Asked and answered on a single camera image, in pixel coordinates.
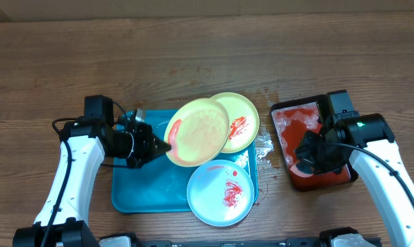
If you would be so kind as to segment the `yellow plate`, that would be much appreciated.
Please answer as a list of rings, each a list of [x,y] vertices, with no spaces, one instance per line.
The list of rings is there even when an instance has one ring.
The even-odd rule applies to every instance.
[[[229,116],[222,104],[211,98],[195,99],[170,119],[164,134],[164,141],[171,145],[166,156],[181,167],[202,165],[221,152],[229,131]]]

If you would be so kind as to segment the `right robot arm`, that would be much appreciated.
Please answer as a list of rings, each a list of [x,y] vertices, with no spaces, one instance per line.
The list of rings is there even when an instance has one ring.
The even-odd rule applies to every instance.
[[[394,246],[414,246],[414,184],[385,118],[354,110],[346,90],[316,100],[322,128],[306,132],[295,154],[314,174],[349,165],[368,189]]]

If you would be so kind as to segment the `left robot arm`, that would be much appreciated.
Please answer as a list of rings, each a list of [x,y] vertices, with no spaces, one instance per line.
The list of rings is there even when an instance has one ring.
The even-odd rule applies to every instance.
[[[87,96],[82,116],[62,119],[63,129],[55,130],[60,160],[49,195],[33,225],[16,230],[13,246],[141,245],[133,233],[97,239],[88,226],[93,187],[104,159],[124,159],[127,169],[139,169],[171,149],[135,115],[114,118],[117,105],[103,95]]]

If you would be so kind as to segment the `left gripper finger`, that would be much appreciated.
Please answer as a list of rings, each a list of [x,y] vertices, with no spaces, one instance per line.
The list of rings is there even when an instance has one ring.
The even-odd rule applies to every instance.
[[[172,146],[170,144],[161,140],[157,135],[153,134],[152,137],[152,150],[155,154],[165,154],[172,149]]]
[[[134,168],[141,168],[146,163],[163,156],[169,149],[151,149],[151,150],[135,150],[134,151]]]

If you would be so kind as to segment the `pink and black sponge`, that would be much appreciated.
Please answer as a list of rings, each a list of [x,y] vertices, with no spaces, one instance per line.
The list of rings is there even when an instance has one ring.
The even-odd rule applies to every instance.
[[[307,163],[297,162],[290,168],[291,172],[302,178],[309,178],[314,175],[313,168]]]

